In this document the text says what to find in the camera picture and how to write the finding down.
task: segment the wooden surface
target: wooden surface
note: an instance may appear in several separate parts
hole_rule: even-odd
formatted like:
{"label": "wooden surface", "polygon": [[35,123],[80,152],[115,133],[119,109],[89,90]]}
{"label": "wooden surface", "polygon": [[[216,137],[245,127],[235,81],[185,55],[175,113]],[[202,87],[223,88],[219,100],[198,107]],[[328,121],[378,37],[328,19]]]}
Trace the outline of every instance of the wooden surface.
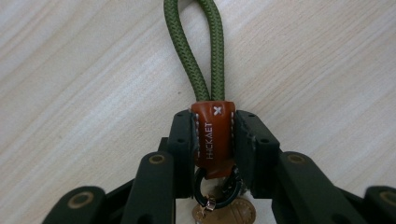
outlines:
{"label": "wooden surface", "polygon": [[[216,3],[227,99],[336,186],[396,187],[396,2]],[[203,12],[180,10],[209,80]],[[40,223],[71,189],[130,180],[194,99],[163,1],[2,1],[1,222]],[[274,223],[270,203],[253,202],[256,223]],[[193,223],[195,205],[178,200],[177,223]]]}

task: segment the green rope loop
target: green rope loop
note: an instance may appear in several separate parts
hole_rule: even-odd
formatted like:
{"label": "green rope loop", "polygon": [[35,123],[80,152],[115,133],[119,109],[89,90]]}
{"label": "green rope loop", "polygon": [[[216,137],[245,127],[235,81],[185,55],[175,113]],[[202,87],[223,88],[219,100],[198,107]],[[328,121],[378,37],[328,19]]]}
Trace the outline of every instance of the green rope loop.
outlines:
{"label": "green rope loop", "polygon": [[201,69],[196,62],[177,8],[178,0],[164,0],[163,9],[166,25],[178,57],[189,77],[197,101],[224,100],[224,36],[221,17],[213,0],[198,0],[206,14],[210,30],[212,97],[209,96]]}

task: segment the rivet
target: rivet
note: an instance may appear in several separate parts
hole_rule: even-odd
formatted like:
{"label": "rivet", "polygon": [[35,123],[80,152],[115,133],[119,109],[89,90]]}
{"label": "rivet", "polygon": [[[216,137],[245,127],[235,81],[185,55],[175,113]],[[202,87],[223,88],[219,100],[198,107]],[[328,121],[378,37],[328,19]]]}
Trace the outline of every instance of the rivet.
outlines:
{"label": "rivet", "polygon": [[148,160],[151,164],[160,164],[165,161],[165,157],[163,155],[154,155],[151,156]]}
{"label": "rivet", "polygon": [[73,196],[67,203],[67,206],[69,206],[72,209],[79,209],[91,203],[92,201],[93,201],[93,193],[90,191],[83,191]]}
{"label": "rivet", "polygon": [[289,155],[288,160],[295,164],[304,164],[305,163],[305,158],[300,155],[297,155],[297,154]]}

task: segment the white cross emblem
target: white cross emblem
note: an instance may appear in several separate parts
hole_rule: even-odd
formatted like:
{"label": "white cross emblem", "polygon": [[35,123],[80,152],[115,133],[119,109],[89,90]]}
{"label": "white cross emblem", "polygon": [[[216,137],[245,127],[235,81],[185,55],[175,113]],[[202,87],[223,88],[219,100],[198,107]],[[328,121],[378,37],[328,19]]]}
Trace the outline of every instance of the white cross emblem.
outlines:
{"label": "white cross emblem", "polygon": [[219,106],[219,107],[213,106],[213,108],[216,110],[216,111],[215,111],[215,116],[216,116],[217,114],[221,114],[221,106]]}

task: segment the hackett logo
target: hackett logo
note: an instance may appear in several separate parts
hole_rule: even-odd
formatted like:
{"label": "hackett logo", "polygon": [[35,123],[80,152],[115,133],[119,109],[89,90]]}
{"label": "hackett logo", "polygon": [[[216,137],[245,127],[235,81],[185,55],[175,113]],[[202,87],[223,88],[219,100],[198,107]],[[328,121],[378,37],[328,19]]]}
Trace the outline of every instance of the hackett logo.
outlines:
{"label": "hackett logo", "polygon": [[206,159],[213,160],[213,127],[207,122],[205,122],[205,149]]}

